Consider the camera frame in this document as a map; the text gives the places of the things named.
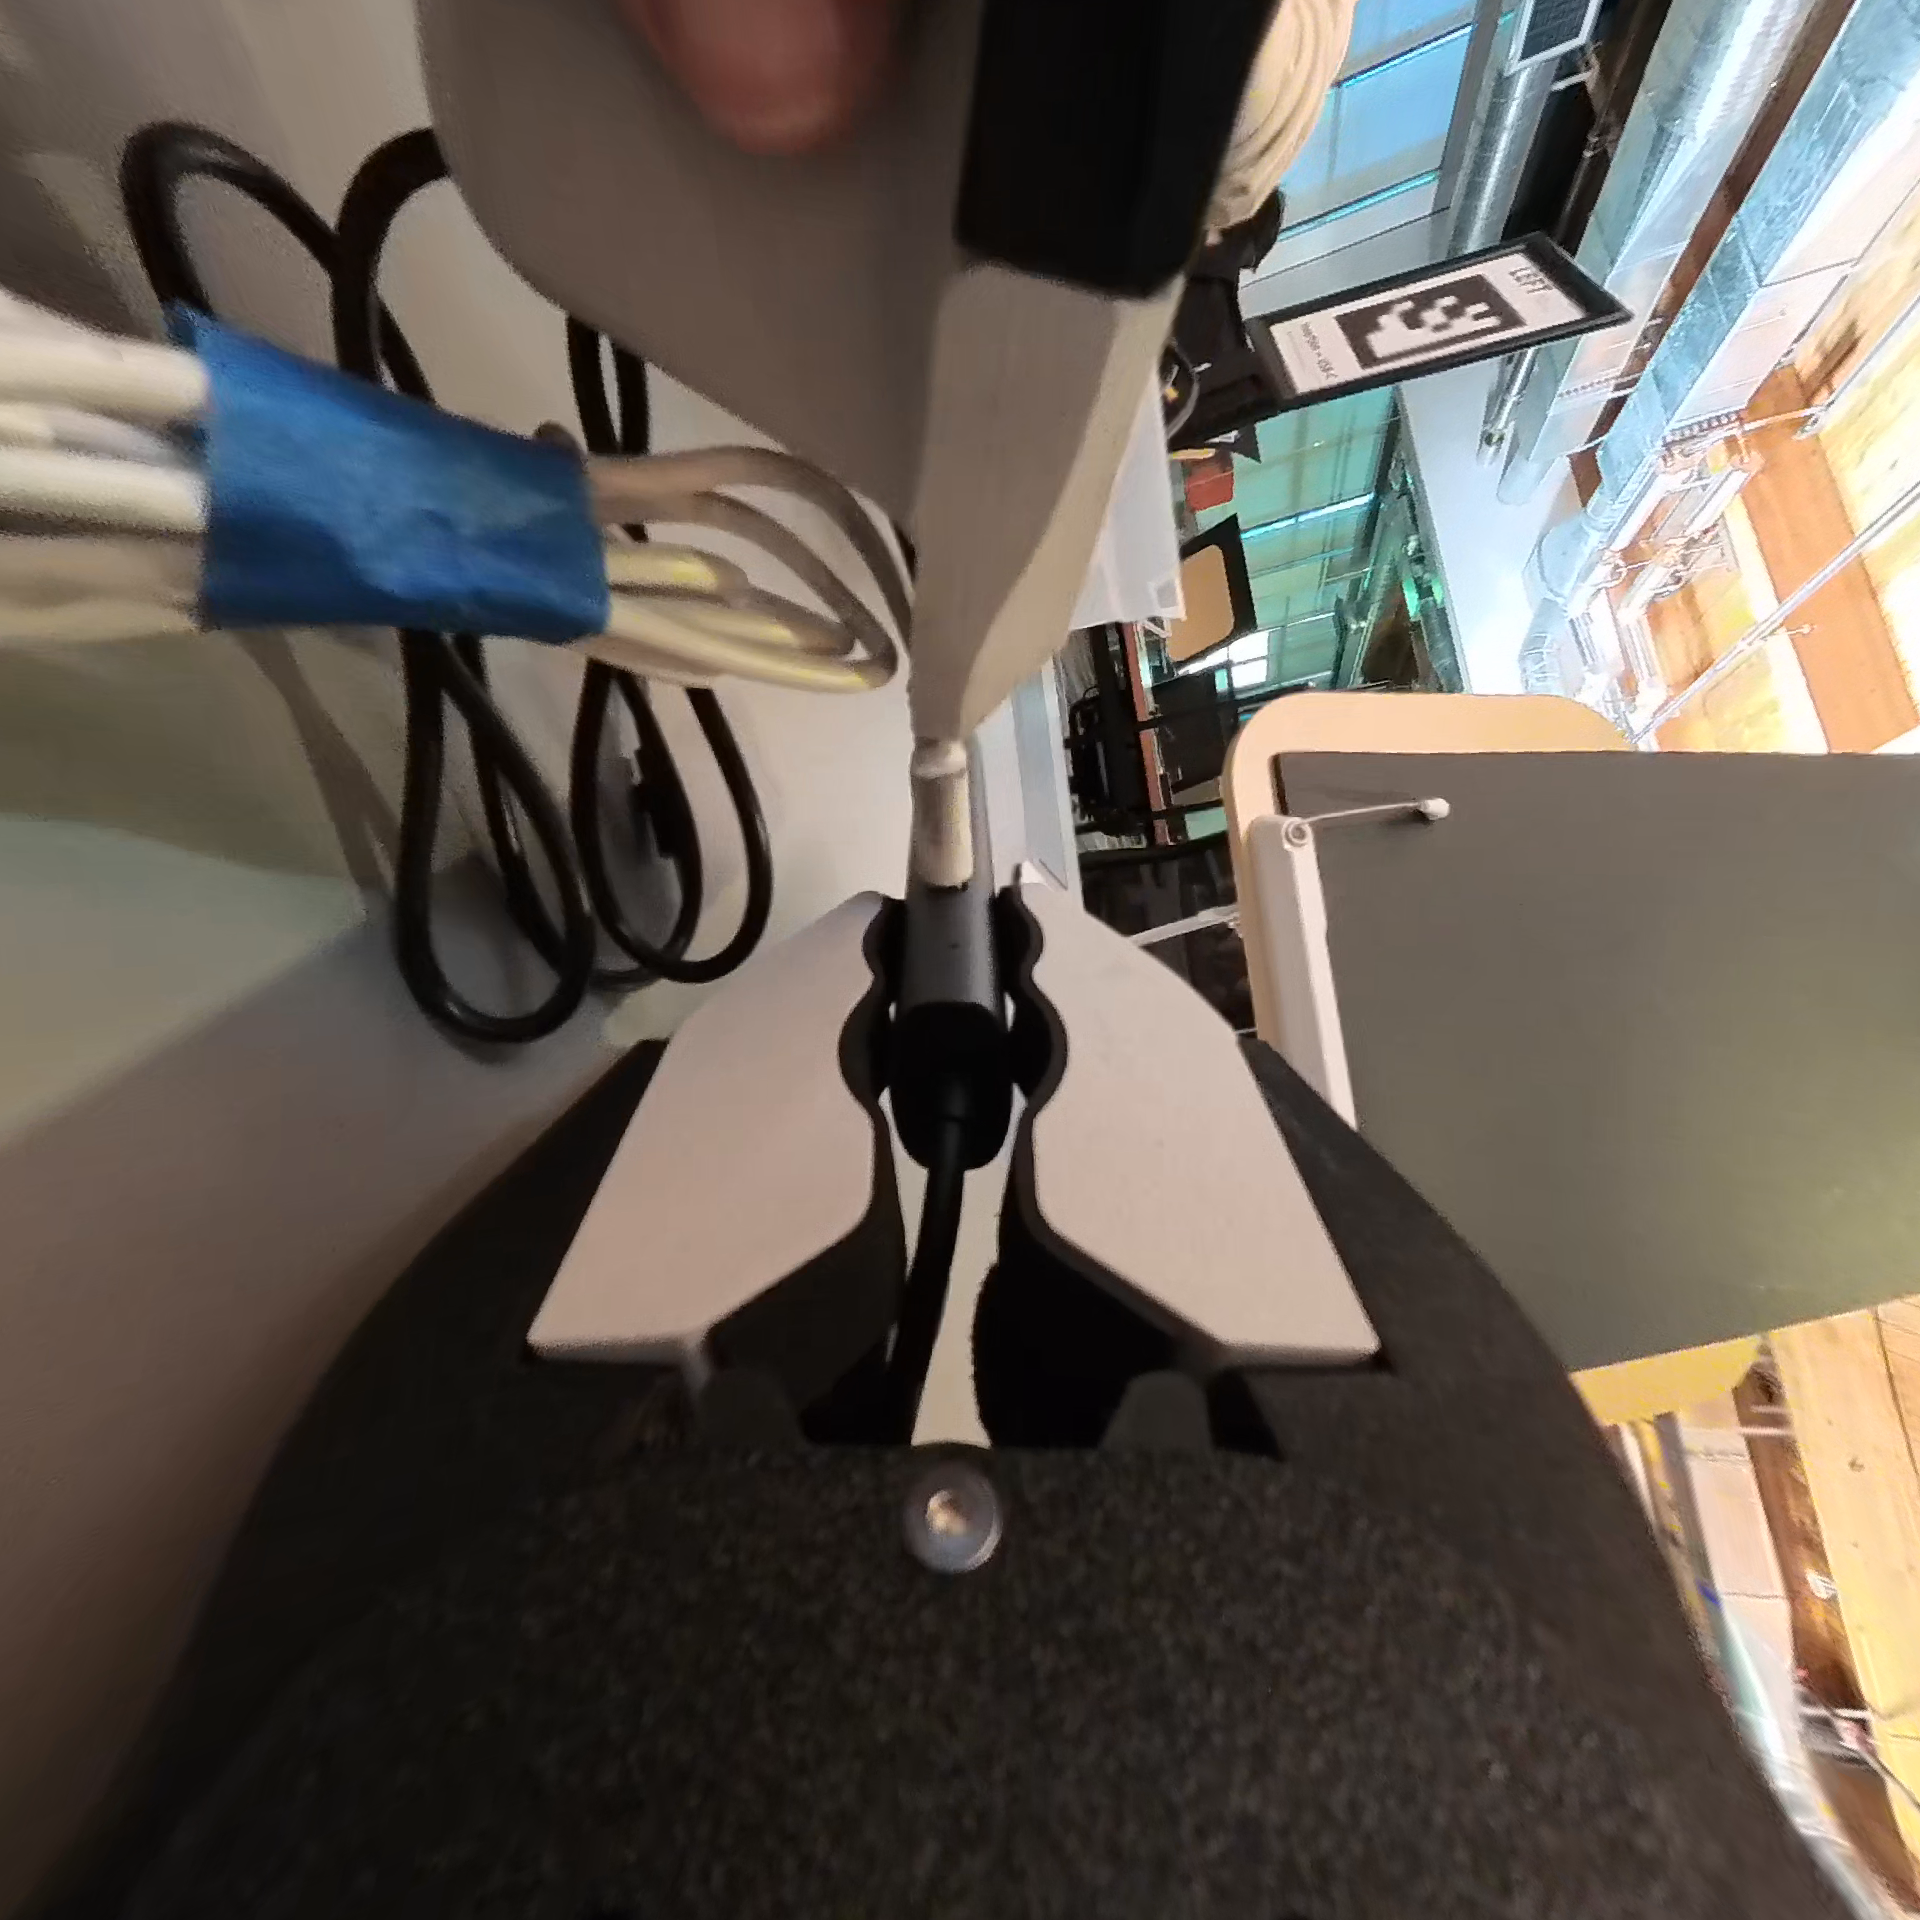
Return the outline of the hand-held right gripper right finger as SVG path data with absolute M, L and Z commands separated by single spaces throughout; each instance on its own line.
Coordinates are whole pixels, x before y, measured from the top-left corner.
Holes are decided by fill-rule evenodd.
M 1047 884 L 1010 905 L 1043 1029 L 1020 1170 L 1042 1241 L 1195 1358 L 1366 1366 L 1380 1333 L 1236 1029 Z

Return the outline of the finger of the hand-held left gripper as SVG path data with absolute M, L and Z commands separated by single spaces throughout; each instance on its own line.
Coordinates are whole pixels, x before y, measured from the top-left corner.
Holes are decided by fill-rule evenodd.
M 449 178 L 516 273 L 905 528 L 922 739 L 1064 642 L 1178 299 L 956 238 L 985 10 L 925 4 L 839 145 L 751 156 L 611 4 L 415 7 Z

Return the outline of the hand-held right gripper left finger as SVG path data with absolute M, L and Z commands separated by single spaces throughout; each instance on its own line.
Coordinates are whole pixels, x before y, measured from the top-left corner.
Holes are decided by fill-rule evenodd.
M 858 891 L 676 1029 L 528 1329 L 567 1364 L 854 1369 L 905 1274 L 878 1054 L 896 902 Z

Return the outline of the grey desk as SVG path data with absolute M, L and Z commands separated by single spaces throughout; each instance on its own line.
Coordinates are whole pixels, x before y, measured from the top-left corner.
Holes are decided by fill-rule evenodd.
M 331 217 L 426 124 L 412 4 L 3 4 L 3 287 L 153 332 L 131 132 L 236 140 Z M 575 420 L 564 319 L 449 186 L 382 285 L 436 396 Z M 905 852 L 905 702 L 722 686 L 769 937 Z M 398 978 L 394 639 L 3 652 L 3 1915 L 114 1792 L 317 1375 L 472 1195 L 703 988 L 504 1054 Z

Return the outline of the person's left hand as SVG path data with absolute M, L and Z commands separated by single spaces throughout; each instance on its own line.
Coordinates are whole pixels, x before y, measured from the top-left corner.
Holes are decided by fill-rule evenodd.
M 710 130 L 747 153 L 797 156 L 850 132 L 884 89 L 898 1 L 619 1 Z

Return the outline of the wooden board with dark panel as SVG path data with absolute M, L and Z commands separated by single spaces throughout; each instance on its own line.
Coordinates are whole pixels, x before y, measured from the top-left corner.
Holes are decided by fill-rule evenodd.
M 1301 691 L 1219 800 L 1318 858 L 1351 1128 L 1571 1369 L 1916 1296 L 1916 754 L 1646 751 L 1564 695 Z M 1260 929 L 1241 927 L 1268 1013 Z

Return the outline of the silver ventilation duct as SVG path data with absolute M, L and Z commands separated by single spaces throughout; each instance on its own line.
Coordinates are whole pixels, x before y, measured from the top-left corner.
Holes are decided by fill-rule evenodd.
M 1431 256 L 1543 233 L 1577 246 L 1643 81 L 1668 1 L 1476 4 L 1431 207 Z M 1540 15 L 1580 41 L 1509 53 Z

